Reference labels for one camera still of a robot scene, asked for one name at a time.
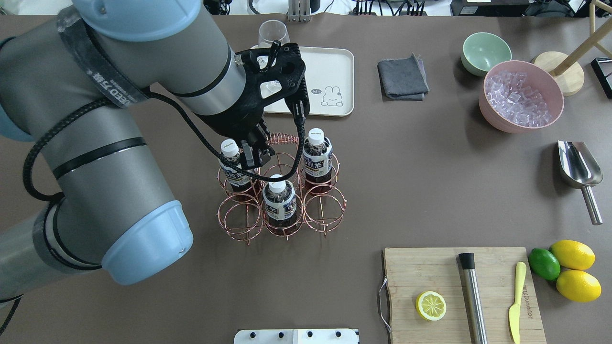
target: gray cloth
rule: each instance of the gray cloth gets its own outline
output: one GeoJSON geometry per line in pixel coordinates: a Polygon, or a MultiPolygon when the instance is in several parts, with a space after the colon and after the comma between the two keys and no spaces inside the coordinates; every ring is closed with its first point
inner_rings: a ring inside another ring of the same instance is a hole
{"type": "Polygon", "coordinates": [[[378,62],[378,73],[385,94],[392,100],[423,100],[429,92],[423,61],[414,53],[407,59],[378,62]]]}

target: black box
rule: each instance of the black box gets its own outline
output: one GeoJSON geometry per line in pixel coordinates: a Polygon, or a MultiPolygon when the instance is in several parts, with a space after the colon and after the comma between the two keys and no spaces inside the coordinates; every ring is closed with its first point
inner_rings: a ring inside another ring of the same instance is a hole
{"type": "Polygon", "coordinates": [[[471,2],[452,0],[450,11],[453,15],[472,17],[522,17],[529,7],[529,0],[491,0],[471,2]]]}

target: bottle holder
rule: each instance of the bottle holder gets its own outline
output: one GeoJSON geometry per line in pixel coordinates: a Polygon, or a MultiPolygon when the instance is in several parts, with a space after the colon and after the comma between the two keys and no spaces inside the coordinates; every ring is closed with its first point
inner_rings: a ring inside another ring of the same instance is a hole
{"type": "MultiPolygon", "coordinates": [[[[299,141],[297,136],[285,133],[270,134],[268,140],[273,146],[290,145],[294,147],[294,150],[299,141]]],[[[263,176],[285,175],[291,170],[294,161],[295,158],[291,154],[277,151],[271,160],[273,165],[265,170],[257,169],[256,172],[259,173],[262,170],[263,176]]],[[[228,196],[221,202],[217,211],[219,225],[229,237],[246,242],[247,245],[250,245],[251,240],[256,238],[264,227],[270,234],[289,240],[290,236],[295,235],[302,225],[306,224],[310,229],[323,233],[327,237],[330,231],[340,225],[346,209],[346,198],[336,187],[339,171],[340,162],[334,154],[332,154],[332,176],[325,183],[307,182],[303,177],[304,168],[300,167],[295,175],[288,179],[296,190],[297,219],[290,226],[277,227],[270,224],[266,214],[262,196],[266,183],[252,182],[249,189],[235,192],[227,183],[223,171],[219,169],[217,180],[228,196]]]]}

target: black muddler tip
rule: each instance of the black muddler tip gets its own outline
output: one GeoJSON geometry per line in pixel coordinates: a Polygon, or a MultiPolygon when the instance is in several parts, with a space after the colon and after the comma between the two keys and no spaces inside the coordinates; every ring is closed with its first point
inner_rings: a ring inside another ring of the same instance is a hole
{"type": "Polygon", "coordinates": [[[461,268],[463,270],[475,269],[474,266],[474,253],[459,253],[459,261],[461,261],[461,268]]]}

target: glass cup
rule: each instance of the glass cup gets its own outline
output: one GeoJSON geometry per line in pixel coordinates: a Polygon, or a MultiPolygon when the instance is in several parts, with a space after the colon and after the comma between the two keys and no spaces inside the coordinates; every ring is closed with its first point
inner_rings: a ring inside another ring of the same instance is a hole
{"type": "MultiPolygon", "coordinates": [[[[287,26],[279,20],[273,19],[264,21],[259,27],[258,46],[260,48],[269,48],[272,46],[272,42],[275,40],[279,40],[281,44],[289,43],[289,32],[287,31],[287,26]]],[[[259,62],[260,68],[267,65],[266,56],[260,56],[257,61],[259,62]]],[[[271,92],[271,94],[275,94],[281,90],[281,86],[278,81],[269,81],[264,83],[264,85],[266,85],[266,88],[271,92]]]]}

